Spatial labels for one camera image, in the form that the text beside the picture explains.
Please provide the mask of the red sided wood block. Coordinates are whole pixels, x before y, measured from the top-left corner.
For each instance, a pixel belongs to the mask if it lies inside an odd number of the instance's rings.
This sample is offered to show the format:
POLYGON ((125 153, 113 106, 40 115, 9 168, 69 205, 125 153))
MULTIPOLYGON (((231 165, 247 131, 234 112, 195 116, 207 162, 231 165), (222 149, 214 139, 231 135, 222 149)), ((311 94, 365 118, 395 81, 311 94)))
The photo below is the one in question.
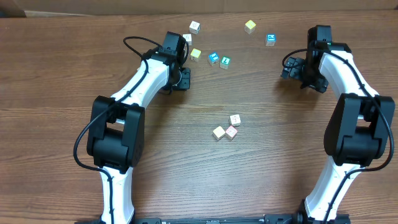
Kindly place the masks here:
POLYGON ((238 130, 234 126, 230 126, 225 130, 225 135, 229 140, 234 139, 234 137, 237 135, 238 130))

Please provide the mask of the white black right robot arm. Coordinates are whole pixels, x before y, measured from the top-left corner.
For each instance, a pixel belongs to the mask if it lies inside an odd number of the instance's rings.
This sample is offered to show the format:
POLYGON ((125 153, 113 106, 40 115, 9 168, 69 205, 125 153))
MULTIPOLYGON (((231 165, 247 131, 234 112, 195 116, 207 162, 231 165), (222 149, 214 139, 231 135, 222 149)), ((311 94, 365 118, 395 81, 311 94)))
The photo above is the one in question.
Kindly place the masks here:
POLYGON ((313 40, 282 59, 282 78, 301 81, 321 93, 330 86, 338 100, 326 127, 325 166, 311 193, 293 215, 266 215, 280 223, 349 223, 337 210, 355 178, 387 166, 394 155, 391 123, 395 102, 381 96, 364 79, 347 44, 313 40))

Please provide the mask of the white wood block letter T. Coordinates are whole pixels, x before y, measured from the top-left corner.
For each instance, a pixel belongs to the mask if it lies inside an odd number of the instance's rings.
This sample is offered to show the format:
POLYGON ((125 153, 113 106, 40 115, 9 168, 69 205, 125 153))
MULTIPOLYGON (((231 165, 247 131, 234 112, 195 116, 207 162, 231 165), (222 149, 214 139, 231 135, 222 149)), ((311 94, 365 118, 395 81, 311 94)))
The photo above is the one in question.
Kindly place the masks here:
POLYGON ((230 123, 230 125, 232 125, 234 127, 239 126, 241 124, 240 115, 238 115, 238 114, 231 115, 229 117, 229 123, 230 123))

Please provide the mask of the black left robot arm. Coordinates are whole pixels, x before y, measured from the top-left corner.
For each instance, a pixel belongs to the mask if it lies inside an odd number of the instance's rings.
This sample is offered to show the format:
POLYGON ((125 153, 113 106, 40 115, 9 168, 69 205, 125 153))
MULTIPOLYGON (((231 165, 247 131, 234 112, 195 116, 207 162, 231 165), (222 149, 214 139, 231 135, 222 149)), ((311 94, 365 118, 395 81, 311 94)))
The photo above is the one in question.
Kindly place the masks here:
POLYGON ((88 133, 87 151, 103 184, 99 223, 133 223, 132 172, 144 149, 145 111, 161 89, 186 89, 190 70, 185 49, 156 47, 146 52, 136 74, 110 97, 98 96, 88 133))

